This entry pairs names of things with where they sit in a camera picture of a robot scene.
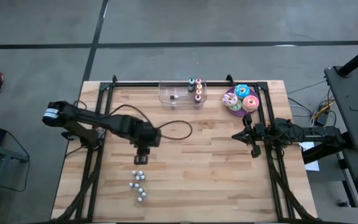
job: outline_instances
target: plate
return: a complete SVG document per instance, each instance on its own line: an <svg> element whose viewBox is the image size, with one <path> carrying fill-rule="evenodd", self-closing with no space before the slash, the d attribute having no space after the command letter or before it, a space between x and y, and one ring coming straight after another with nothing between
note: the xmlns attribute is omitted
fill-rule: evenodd
<svg viewBox="0 0 358 224"><path fill-rule="evenodd" d="M228 91L226 91L226 93L234 93L235 88L236 87L234 86L234 87L228 89ZM252 95L252 96L255 96L256 98L258 98L258 96L256 95L256 93L253 90L250 90L249 95ZM241 107L241 110L239 110L239 111L232 111L229 109L229 107L227 107L227 110L229 110L232 114L234 114L236 116L240 116L240 117L243 117L246 114L252 114L253 112L257 111L257 110L255 110L253 112L246 112L245 110L242 109L242 107Z"/></svg>

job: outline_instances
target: wooden table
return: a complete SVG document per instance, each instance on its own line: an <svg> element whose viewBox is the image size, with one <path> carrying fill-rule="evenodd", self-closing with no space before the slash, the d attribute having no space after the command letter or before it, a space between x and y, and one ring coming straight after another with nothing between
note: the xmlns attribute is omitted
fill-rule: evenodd
<svg viewBox="0 0 358 224"><path fill-rule="evenodd" d="M95 109L99 84L85 82L83 85L80 100L89 110ZM292 119L284 82L268 81L268 87L275 117ZM244 127L241 118L228 112L221 103L226 90L227 87L209 87L208 100L202 110L166 110L160 105L156 87L115 88L111 110L124 103L134 105L154 126L182 119L192 124L193 134L182 141L162 139L160 147L151 149L149 164L135 166L134 147L128 140L108 133L94 222L277 221L263 143L258 143L261 155L253 159L251 146L231 139L231 135ZM123 108L119 113L140 117L130 108ZM259 122L257 112L252 118L254 124ZM162 132L180 137L187 135L189 128L173 124L164 127ZM67 152L79 145L79 142L71 142ZM61 215L78 193L85 157L84 149L65 159L52 218ZM291 191L306 210L316 216L300 148L287 147L284 161ZM147 192L143 203L137 203L139 193L128 186L134 181L132 170L145 172L146 180L140 183ZM281 191L280 200L287 217Z"/></svg>

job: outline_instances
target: clear plastic container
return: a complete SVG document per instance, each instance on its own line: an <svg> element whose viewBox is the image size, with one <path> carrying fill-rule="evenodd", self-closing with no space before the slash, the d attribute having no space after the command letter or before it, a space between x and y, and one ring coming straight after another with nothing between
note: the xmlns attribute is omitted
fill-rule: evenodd
<svg viewBox="0 0 358 224"><path fill-rule="evenodd" d="M194 85L194 90L189 91L188 82L173 82L160 81L160 95L159 100L164 108L167 109L202 109L204 102L207 99L207 87L205 80L201 79L201 100L196 103L197 84Z"/></svg>

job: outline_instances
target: small bottle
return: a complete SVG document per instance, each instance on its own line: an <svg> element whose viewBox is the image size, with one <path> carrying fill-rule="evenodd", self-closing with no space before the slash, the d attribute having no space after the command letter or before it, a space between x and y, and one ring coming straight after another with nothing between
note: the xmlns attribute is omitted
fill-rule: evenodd
<svg viewBox="0 0 358 224"><path fill-rule="evenodd" d="M194 97L194 108L196 109L200 109L201 108L201 96L200 95L196 95Z"/></svg>
<svg viewBox="0 0 358 224"><path fill-rule="evenodd" d="M201 84L201 79L199 77L196 79L196 85L198 84Z"/></svg>
<svg viewBox="0 0 358 224"><path fill-rule="evenodd" d="M200 84L197 84L197 90L202 90L203 89L203 86L202 86L202 84L200 83Z"/></svg>
<svg viewBox="0 0 358 224"><path fill-rule="evenodd" d="M189 79L189 85L187 86L189 93L194 92L194 78Z"/></svg>

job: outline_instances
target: gray floor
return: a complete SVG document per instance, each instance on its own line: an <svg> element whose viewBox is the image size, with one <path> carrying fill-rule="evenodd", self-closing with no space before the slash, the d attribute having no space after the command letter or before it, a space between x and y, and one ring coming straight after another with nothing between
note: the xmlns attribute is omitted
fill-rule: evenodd
<svg viewBox="0 0 358 224"><path fill-rule="evenodd" d="M91 43L102 0L0 0L0 44ZM358 40L358 1L115 0L100 42ZM354 46L99 49L90 80L169 80L202 75L222 80L284 80L287 90L324 80L323 70L358 53ZM27 190L0 190L0 223L48 220L67 142L41 118L49 101L78 97L88 49L0 50L6 75L0 127L31 154ZM325 84L291 97L314 109ZM293 109L293 114L304 111ZM307 119L296 118L300 125ZM344 130L338 118L337 127ZM7 184L20 188L25 169ZM311 183L319 217L358 223L358 208L337 208L341 183Z"/></svg>

